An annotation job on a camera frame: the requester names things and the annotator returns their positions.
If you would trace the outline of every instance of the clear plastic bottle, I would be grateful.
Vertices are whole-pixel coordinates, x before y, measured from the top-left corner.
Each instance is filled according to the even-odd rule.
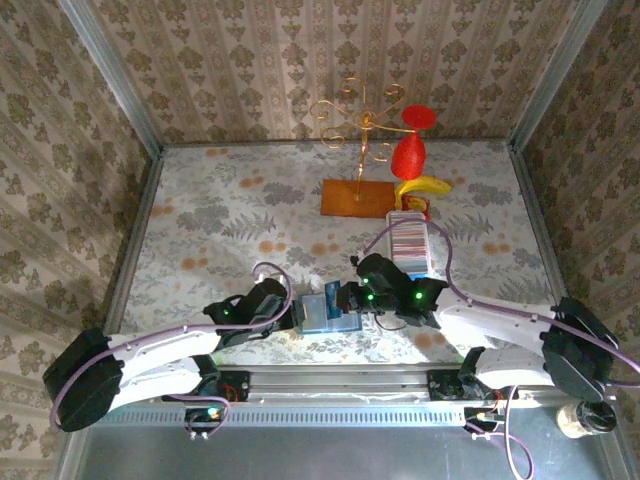
[[[574,402],[558,410],[558,427],[569,438],[598,435],[612,431],[616,414],[605,402]]]

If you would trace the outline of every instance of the cable connector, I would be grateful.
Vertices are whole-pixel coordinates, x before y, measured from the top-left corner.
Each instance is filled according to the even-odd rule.
[[[485,440],[489,441],[489,439],[491,438],[489,436],[488,433],[483,433],[482,435],[478,434],[478,433],[472,433],[471,434],[471,440],[475,440],[477,438],[484,438]]]

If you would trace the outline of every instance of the floral tablecloth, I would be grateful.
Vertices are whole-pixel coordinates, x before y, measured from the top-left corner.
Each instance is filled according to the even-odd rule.
[[[538,303],[551,292],[506,145],[501,141],[429,142],[425,174],[454,188],[430,196],[431,215],[452,236],[453,276],[469,292]],[[384,220],[323,217],[322,180],[352,179],[358,145],[321,143],[170,148],[135,273],[123,332],[175,323],[253,285],[260,260],[281,265],[296,294],[354,280],[348,256],[368,244]],[[384,163],[365,179],[397,181]],[[430,235],[443,277],[444,242]],[[377,251],[386,253],[386,242]],[[401,325],[392,315],[387,326]],[[278,332],[215,355],[219,364],[417,363],[459,361],[473,342],[427,327],[299,335]]]

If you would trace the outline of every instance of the gold wire ornament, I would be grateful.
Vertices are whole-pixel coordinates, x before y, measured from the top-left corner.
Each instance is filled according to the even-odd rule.
[[[360,182],[362,180],[362,172],[364,171],[366,157],[369,156],[376,162],[386,162],[392,157],[394,150],[391,144],[382,143],[380,145],[380,151],[377,154],[372,153],[369,146],[369,132],[376,128],[390,132],[401,133],[414,133],[415,130],[386,127],[384,125],[376,123],[376,121],[379,120],[380,117],[386,115],[391,110],[398,107],[405,100],[406,89],[402,85],[393,83],[385,89],[384,95],[386,97],[389,97],[391,99],[397,97],[397,99],[394,100],[393,104],[390,107],[387,107],[382,112],[375,113],[366,108],[367,85],[362,79],[357,77],[347,77],[342,80],[342,83],[340,84],[340,90],[343,93],[350,94],[354,91],[353,89],[356,84],[360,87],[360,96],[362,98],[361,110],[351,111],[338,106],[330,100],[322,99],[313,103],[311,107],[309,107],[309,114],[318,120],[326,120],[329,118],[329,107],[333,107],[340,114],[350,119],[350,122],[346,125],[326,127],[320,132],[320,140],[322,140],[322,143],[329,148],[340,148],[345,144],[346,138],[340,133],[341,129],[345,127],[355,127],[359,130],[362,130],[362,144],[360,148],[360,161],[358,163],[358,180],[356,186],[356,201],[358,201],[360,200]]]

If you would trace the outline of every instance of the black cable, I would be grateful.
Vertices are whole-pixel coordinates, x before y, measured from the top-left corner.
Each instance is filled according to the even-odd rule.
[[[401,327],[395,327],[395,328],[383,327],[382,324],[378,321],[378,316],[375,313],[373,314],[373,320],[376,322],[376,324],[381,329],[386,330],[387,332],[397,332],[398,330],[402,330],[403,328],[407,328],[407,322],[405,322],[404,325],[402,325]]]

